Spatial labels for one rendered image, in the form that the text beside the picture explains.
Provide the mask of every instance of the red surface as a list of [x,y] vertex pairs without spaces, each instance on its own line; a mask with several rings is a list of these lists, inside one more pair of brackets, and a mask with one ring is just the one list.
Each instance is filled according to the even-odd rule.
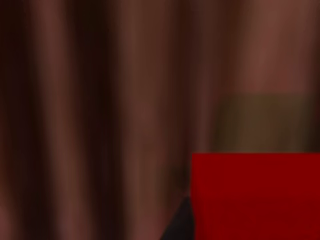
[[194,154],[195,240],[319,240],[320,154]]

